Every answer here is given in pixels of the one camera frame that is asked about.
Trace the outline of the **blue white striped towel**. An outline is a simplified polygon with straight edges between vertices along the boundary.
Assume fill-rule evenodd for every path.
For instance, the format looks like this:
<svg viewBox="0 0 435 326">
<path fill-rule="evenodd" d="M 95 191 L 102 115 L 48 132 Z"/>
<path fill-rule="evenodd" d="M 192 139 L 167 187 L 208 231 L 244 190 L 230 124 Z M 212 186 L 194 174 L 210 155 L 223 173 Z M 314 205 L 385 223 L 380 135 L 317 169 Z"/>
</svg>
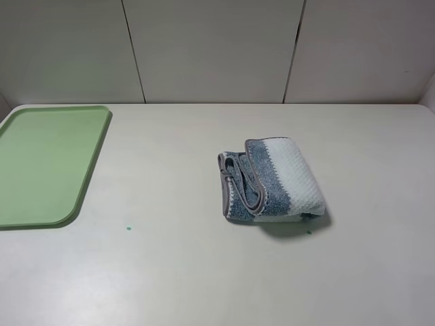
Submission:
<svg viewBox="0 0 435 326">
<path fill-rule="evenodd" d="M 217 161 L 229 220 L 302 222 L 326 211 L 319 185 L 291 138 L 248 139 L 243 152 L 222 152 Z"/>
</svg>

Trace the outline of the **green plastic tray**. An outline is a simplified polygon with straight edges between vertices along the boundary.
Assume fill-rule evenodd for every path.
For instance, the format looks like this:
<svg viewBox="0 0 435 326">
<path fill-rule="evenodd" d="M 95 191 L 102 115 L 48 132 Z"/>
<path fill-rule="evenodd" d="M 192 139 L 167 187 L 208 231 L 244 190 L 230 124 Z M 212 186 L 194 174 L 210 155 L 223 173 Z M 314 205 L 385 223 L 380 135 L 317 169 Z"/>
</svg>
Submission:
<svg viewBox="0 0 435 326">
<path fill-rule="evenodd" d="M 19 109 L 1 126 L 1 228 L 70 220 L 111 120 L 104 106 Z"/>
</svg>

